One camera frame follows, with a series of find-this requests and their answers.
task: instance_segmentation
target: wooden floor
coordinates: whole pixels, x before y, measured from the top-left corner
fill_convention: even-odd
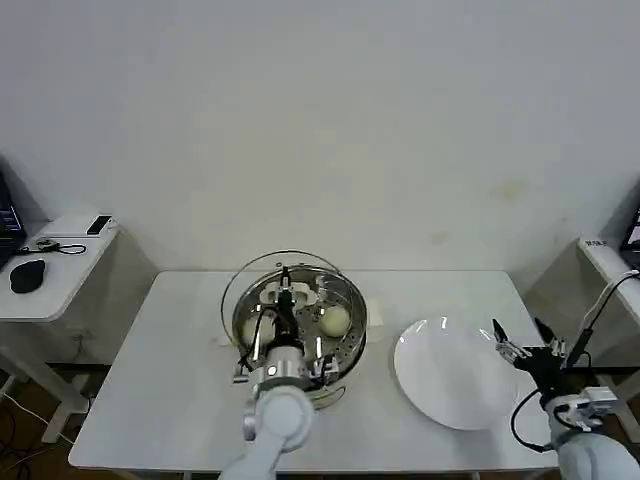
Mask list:
[[[90,385],[90,392],[97,392],[101,383],[101,378],[92,378],[93,386]],[[27,384],[18,384],[12,391],[13,396],[26,408],[33,410],[44,418],[51,418],[57,403],[55,400],[33,382]],[[640,399],[632,405],[636,412],[640,412]],[[15,418],[16,428],[13,439],[10,441],[12,432],[12,417]],[[80,429],[83,416],[72,418],[65,435],[70,439],[74,439]],[[637,446],[629,444],[626,436],[622,432],[615,417],[607,418],[606,432],[608,435],[625,443],[630,451],[640,458],[640,450]],[[88,471],[78,470],[71,467],[67,462],[70,446],[66,442],[61,441],[55,446],[43,445],[39,439],[44,432],[44,425],[32,417],[31,415],[19,410],[16,406],[4,399],[0,403],[0,480],[116,480],[121,479],[111,472],[107,471]],[[10,441],[11,450],[7,449],[7,442]],[[27,455],[34,455],[26,459],[21,464],[15,465]],[[510,473],[492,473],[483,472],[482,480],[521,480],[525,479],[528,474],[526,472],[510,472]],[[337,477],[347,477],[348,475],[332,475],[330,480],[336,480]],[[362,475],[348,476],[350,479]],[[327,477],[319,475],[282,475],[284,479],[300,480],[317,479],[329,480]],[[468,480],[468,474],[447,474],[447,475],[379,475],[369,474],[371,477],[380,479],[398,479],[398,480],[414,480],[414,479],[441,479],[441,480]],[[161,478],[180,478],[174,474],[167,474]],[[194,480],[215,478],[215,475],[194,475]],[[557,472],[549,472],[545,475],[544,480],[559,480],[560,476]]]

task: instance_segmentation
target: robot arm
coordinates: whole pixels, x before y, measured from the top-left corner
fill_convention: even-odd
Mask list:
[[[551,443],[525,446],[540,453],[555,450],[565,480],[640,479],[638,462],[627,449],[594,432],[615,405],[616,396],[607,387],[586,387],[571,394],[562,371],[564,342],[537,319],[536,323],[546,342],[543,347],[521,347],[509,341],[497,321],[493,325],[496,349],[515,368],[532,376],[541,393],[540,406],[549,417]]]
[[[280,455],[302,446],[311,430],[313,414],[311,402],[297,387],[279,386],[266,392],[256,404],[253,444],[222,472],[221,480],[275,479]]]

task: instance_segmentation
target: white side table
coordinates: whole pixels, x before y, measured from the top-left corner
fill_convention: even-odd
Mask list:
[[[620,277],[631,268],[620,257],[617,250],[612,248],[606,240],[599,237],[582,237],[578,241],[578,248],[589,262],[602,275],[605,282]],[[640,282],[627,281],[621,284],[615,292],[620,302],[629,312],[633,320],[640,324]],[[610,347],[626,340],[629,332],[610,330],[607,332],[606,344]],[[640,425],[631,412],[627,402],[640,393],[640,371],[634,373],[620,385],[615,385],[608,375],[598,375],[598,381],[606,385],[616,394],[623,404],[616,410],[620,424],[624,428],[629,440],[640,443]]]
[[[60,318],[116,234],[117,230],[112,229],[99,237],[56,239],[63,245],[85,245],[87,250],[82,255],[53,252],[14,257],[0,271],[0,323],[48,323]],[[47,264],[42,286],[31,293],[14,293],[9,280],[11,271],[22,263],[36,259],[43,259]],[[33,378],[61,402],[42,437],[43,442],[57,441],[69,415],[88,411],[89,401],[80,394],[87,375],[77,376],[71,384],[65,382],[47,366],[38,352],[21,344],[19,339],[0,343],[0,355],[5,363],[8,361],[19,372]]]

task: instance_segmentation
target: white plate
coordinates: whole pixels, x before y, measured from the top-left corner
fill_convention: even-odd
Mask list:
[[[513,367],[479,320],[454,315],[420,320],[396,344],[394,367],[411,402],[435,421],[459,430],[489,428],[513,408]]]

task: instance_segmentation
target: computer mouse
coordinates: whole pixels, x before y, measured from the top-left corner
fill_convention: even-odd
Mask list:
[[[11,290],[15,293],[30,293],[40,288],[44,279],[44,260],[33,260],[18,265],[11,271]]]

